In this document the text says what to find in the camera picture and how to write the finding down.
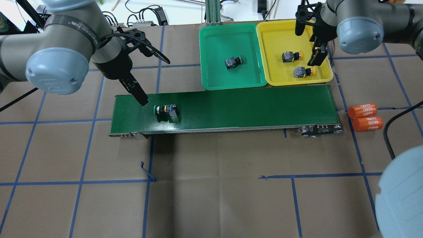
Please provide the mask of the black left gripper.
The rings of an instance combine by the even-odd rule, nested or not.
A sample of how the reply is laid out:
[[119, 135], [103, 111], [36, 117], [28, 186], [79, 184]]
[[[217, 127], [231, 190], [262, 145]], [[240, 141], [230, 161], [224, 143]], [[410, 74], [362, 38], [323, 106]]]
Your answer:
[[146, 57], [149, 57], [150, 52], [153, 56], [167, 64], [170, 64], [171, 61], [160, 50], [149, 45], [149, 41], [143, 31], [138, 29], [120, 30], [118, 34], [129, 35], [130, 38], [115, 36], [115, 32], [108, 37], [102, 37], [99, 41], [100, 45], [98, 49], [91, 57], [91, 61], [106, 78], [119, 80], [125, 90], [141, 106], [145, 106], [149, 103], [147, 94], [134, 77], [127, 77], [133, 67], [133, 61], [129, 54], [139, 50]]

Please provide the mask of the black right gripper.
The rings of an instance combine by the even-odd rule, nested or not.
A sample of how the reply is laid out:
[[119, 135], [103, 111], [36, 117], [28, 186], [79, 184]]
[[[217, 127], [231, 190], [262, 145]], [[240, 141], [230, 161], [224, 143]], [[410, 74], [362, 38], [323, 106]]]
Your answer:
[[331, 41], [331, 25], [330, 20], [324, 20], [323, 15], [328, 11], [331, 12], [331, 6], [327, 3], [301, 2], [295, 13], [295, 35], [302, 36], [305, 26], [311, 26], [313, 34], [310, 42], [313, 42], [311, 58], [308, 66], [321, 66], [327, 58], [327, 44]]

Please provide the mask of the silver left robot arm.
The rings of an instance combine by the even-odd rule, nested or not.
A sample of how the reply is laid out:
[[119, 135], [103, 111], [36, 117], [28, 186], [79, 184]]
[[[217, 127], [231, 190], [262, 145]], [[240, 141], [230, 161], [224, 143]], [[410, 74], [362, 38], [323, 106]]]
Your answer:
[[41, 33], [2, 35], [1, 91], [12, 82], [30, 82], [58, 95], [77, 92], [89, 62], [104, 77], [118, 80], [144, 106], [148, 96], [131, 74], [130, 53], [170, 60], [139, 30], [112, 29], [94, 0], [44, 0], [51, 13]]

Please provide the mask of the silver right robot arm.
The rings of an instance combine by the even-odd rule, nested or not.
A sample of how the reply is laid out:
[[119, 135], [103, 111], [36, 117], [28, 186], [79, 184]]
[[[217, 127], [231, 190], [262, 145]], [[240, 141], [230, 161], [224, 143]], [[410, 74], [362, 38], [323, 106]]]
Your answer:
[[[338, 38], [341, 50], [357, 55], [382, 43], [411, 45], [422, 57], [422, 4], [392, 4], [387, 0], [327, 0], [308, 4], [303, 0], [295, 13], [295, 34], [305, 26], [313, 29], [313, 48], [308, 66], [320, 66], [326, 45]], [[383, 137], [391, 163], [382, 173], [375, 215], [380, 238], [422, 237], [422, 146], [395, 155], [388, 128], [400, 117], [422, 106], [422, 102], [385, 123]]]

